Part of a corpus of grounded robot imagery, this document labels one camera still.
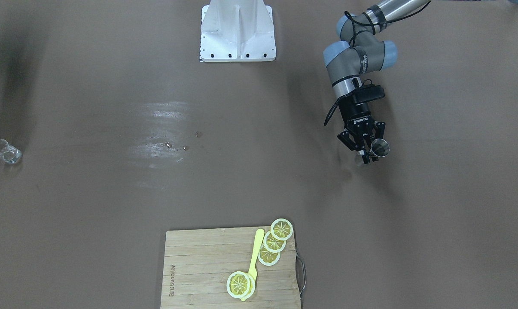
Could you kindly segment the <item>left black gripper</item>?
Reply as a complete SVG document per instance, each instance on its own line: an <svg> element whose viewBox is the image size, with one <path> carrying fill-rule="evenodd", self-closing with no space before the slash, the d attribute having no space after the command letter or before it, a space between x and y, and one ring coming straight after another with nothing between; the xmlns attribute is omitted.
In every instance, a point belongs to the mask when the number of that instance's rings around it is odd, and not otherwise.
<svg viewBox="0 0 518 309"><path fill-rule="evenodd" d="M338 107L344 122L344 131L337 138L350 150L356 151L366 165L386 156L386 140L383 139L385 122L374 123L368 103L376 100L373 95L347 95L338 98Z"/></svg>

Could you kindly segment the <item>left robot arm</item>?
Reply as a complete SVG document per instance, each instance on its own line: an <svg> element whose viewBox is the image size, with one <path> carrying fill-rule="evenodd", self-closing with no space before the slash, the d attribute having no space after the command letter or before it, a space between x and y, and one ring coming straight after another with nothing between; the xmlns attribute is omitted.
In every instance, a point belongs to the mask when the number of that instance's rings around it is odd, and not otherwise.
<svg viewBox="0 0 518 309"><path fill-rule="evenodd" d="M398 49L392 41L380 41L375 36L389 25L418 14L429 3L428 0L383 0L358 15L345 12L336 26L339 41L323 52L336 98L324 125L339 111L344 129L337 137L357 153L360 164L377 162L390 151L384 139L385 122L376 121L369 108L370 102L385 97L384 88L361 78L392 67L398 60Z"/></svg>

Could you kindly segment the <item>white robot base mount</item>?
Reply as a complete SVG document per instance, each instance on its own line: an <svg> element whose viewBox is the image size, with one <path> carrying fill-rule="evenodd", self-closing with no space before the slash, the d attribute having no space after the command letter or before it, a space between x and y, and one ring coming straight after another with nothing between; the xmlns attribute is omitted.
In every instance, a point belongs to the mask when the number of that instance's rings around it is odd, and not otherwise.
<svg viewBox="0 0 518 309"><path fill-rule="evenodd" d="M274 61L273 9L262 0L212 0L201 9L199 60Z"/></svg>

